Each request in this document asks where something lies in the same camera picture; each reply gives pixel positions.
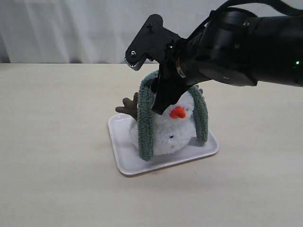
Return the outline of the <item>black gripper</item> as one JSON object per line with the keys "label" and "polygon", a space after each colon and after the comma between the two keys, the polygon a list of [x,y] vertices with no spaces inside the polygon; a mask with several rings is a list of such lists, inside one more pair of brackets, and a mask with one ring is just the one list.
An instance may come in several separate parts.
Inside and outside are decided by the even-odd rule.
{"label": "black gripper", "polygon": [[155,99],[152,111],[162,115],[194,84],[213,80],[213,39],[180,38],[166,43],[163,64],[151,84]]}

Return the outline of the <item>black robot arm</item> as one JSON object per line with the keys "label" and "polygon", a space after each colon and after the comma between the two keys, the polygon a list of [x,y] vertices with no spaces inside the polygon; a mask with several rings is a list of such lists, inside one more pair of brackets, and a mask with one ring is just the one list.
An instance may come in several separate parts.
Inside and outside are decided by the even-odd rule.
{"label": "black robot arm", "polygon": [[214,80],[254,87],[258,82],[303,85],[303,17],[257,17],[229,8],[177,46],[159,67],[152,110],[163,114],[193,85]]}

